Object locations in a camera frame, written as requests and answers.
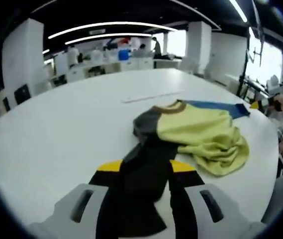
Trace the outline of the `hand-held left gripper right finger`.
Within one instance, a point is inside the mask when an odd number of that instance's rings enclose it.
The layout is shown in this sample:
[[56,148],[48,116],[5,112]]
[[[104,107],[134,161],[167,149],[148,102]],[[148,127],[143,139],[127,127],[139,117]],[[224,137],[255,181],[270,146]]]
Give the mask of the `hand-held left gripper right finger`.
[[187,163],[170,161],[170,206],[178,239],[254,239],[265,224],[251,222],[238,204],[213,184],[205,184]]

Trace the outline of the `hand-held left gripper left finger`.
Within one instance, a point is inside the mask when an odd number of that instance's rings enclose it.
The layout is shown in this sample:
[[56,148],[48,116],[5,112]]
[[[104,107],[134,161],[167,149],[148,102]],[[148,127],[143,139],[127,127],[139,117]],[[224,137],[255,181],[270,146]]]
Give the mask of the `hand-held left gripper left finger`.
[[54,205],[45,221],[32,223],[29,232],[37,239],[101,239],[102,206],[109,184],[80,184]]

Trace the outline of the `person's right hand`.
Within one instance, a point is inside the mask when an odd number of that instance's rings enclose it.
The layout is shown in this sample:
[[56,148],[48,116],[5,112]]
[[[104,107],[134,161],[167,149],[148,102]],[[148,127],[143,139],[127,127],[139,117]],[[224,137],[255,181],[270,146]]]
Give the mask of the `person's right hand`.
[[271,106],[278,112],[283,112],[283,95],[271,97]]

